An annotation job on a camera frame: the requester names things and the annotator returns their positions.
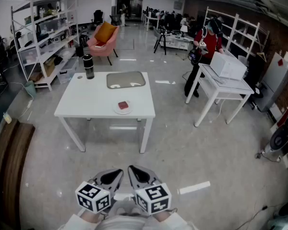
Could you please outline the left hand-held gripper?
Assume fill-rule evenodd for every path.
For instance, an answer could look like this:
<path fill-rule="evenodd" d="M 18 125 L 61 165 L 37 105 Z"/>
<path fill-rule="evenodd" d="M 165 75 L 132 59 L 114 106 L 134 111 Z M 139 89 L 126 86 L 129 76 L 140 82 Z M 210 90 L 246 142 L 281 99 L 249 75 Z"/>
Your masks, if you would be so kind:
<path fill-rule="evenodd" d="M 79 206 L 93 213 L 107 211 L 124 177 L 122 169 L 99 172 L 89 182 L 82 182 L 75 190 Z"/>

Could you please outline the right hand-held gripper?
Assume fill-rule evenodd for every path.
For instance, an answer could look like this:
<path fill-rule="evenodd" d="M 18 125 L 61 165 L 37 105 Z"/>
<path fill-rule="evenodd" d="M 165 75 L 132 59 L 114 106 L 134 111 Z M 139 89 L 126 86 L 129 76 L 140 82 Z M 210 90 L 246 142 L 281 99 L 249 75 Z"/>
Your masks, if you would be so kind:
<path fill-rule="evenodd" d="M 172 194 L 152 170 L 130 165 L 128 176 L 135 190 L 135 202 L 146 214 L 154 215 L 170 209 Z"/>

